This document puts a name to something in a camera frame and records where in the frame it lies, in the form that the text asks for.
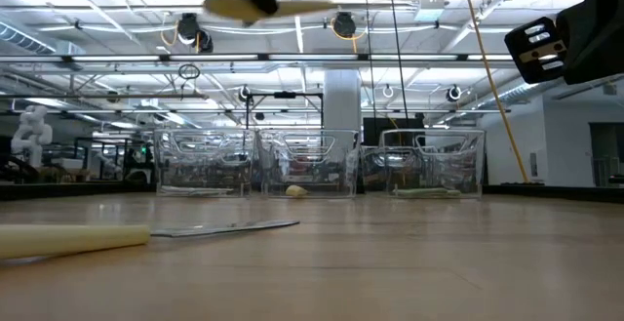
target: white robot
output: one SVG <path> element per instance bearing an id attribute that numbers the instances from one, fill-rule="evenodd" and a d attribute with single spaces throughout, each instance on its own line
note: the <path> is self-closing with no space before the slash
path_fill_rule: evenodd
<path id="1" fill-rule="evenodd" d="M 28 163 L 33 168 L 41 167 L 41 145 L 52 142 L 52 127 L 44 122 L 48 113 L 46 106 L 28 106 L 25 113 L 19 116 L 19 127 L 11 140 L 11 150 L 20 153 L 25 148 L 30 151 Z M 30 134 L 27 140 L 22 138 Z"/>
<path id="2" fill-rule="evenodd" d="M 115 161 L 105 157 L 104 154 L 102 154 L 101 151 L 99 150 L 96 150 L 95 157 L 97 160 L 101 161 L 102 165 L 104 166 L 104 169 L 121 176 L 122 168 L 118 166 L 117 164 L 115 164 Z"/>

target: small yellow object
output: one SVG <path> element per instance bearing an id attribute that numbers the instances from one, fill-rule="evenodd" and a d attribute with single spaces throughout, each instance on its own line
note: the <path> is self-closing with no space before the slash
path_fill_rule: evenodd
<path id="1" fill-rule="evenodd" d="M 267 16 L 250 0 L 205 0 L 204 9 L 224 18 L 256 22 L 268 18 L 281 18 L 324 10 L 337 9 L 337 5 L 326 0 L 291 0 L 278 2 L 275 14 Z"/>
<path id="2" fill-rule="evenodd" d="M 0 259 L 43 257 L 146 244 L 146 225 L 0 225 Z"/>
<path id="3" fill-rule="evenodd" d="M 301 188 L 298 185 L 291 185 L 286 188 L 286 195 L 293 198 L 302 198 L 308 193 L 307 190 Z"/>

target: clear plastic bin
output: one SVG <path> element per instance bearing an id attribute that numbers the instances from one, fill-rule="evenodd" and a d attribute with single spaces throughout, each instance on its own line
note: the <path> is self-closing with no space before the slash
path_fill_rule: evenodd
<path id="1" fill-rule="evenodd" d="M 255 132 L 241 129 L 157 130 L 158 193 L 241 197 L 252 187 Z"/>
<path id="2" fill-rule="evenodd" d="M 355 196 L 360 158 L 357 131 L 263 130 L 258 139 L 265 195 Z"/>
<path id="3" fill-rule="evenodd" d="M 362 180 L 366 192 L 386 189 L 384 149 L 378 146 L 361 147 Z"/>
<path id="4" fill-rule="evenodd" d="M 391 130 L 381 134 L 386 190 L 402 198 L 481 198 L 485 132 Z"/>

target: wooden floor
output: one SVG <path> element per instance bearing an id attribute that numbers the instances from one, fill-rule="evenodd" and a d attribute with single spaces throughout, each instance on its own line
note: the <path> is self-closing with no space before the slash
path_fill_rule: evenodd
<path id="1" fill-rule="evenodd" d="M 288 228 L 0 262 L 0 320 L 624 320 L 624 206 L 102 195 L 0 223 Z"/>

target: white column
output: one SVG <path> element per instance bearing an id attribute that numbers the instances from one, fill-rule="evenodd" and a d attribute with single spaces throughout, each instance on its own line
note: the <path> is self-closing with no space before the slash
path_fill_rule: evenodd
<path id="1" fill-rule="evenodd" d="M 360 131 L 362 112 L 357 70 L 325 71 L 325 128 Z"/>

